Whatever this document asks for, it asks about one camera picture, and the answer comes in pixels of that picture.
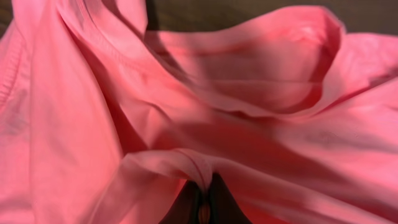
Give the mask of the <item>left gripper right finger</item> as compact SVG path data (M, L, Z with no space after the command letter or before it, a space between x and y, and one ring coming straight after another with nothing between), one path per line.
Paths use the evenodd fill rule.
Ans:
M214 173L208 189L210 224L252 224L240 209L219 173Z

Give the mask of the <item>pink printed t-shirt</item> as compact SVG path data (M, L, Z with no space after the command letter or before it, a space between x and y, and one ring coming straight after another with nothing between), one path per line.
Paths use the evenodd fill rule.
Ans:
M397 222L397 37L321 6L215 32L144 1L13 1L1 222L159 223L186 181L253 223Z

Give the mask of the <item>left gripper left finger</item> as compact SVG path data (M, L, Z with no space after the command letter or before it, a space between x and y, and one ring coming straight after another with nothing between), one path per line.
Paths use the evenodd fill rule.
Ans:
M170 210L159 224L199 224L200 202L201 190L196 183L186 181Z

